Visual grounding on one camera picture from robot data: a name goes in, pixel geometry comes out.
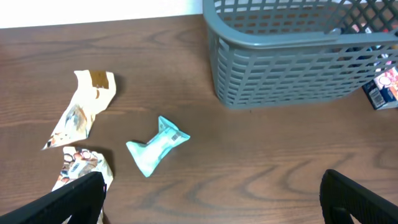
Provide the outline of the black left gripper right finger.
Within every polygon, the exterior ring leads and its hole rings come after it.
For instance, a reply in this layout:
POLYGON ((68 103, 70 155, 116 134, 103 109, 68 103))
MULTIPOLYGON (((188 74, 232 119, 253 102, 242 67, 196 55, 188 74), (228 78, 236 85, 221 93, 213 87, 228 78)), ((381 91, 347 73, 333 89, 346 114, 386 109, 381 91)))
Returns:
POLYGON ((326 224, 397 223, 397 206, 336 170, 325 171, 320 205, 326 224))

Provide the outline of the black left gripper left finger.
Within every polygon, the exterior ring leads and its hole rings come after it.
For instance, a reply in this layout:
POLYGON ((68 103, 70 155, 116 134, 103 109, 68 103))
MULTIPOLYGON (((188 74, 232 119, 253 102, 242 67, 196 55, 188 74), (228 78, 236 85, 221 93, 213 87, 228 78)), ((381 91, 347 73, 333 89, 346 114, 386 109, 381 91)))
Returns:
POLYGON ((1 223, 96 223, 106 198, 100 172, 90 172, 1 216, 1 223))

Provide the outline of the colourful tissue pack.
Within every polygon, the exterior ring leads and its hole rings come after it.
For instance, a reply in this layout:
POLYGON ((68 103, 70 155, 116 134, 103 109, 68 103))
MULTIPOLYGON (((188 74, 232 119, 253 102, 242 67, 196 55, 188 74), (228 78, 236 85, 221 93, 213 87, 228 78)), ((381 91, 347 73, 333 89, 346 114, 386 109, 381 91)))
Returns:
POLYGON ((334 47, 326 96, 342 98, 362 89, 375 110, 397 108, 397 42, 334 47))

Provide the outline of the grey plastic basket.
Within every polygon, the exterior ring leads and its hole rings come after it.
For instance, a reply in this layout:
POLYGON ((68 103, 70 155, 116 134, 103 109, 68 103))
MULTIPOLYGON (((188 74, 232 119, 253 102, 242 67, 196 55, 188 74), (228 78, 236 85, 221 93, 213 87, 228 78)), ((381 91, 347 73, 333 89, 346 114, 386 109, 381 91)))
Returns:
POLYGON ((203 17, 231 109, 335 100, 397 65, 395 0, 204 0, 203 17))

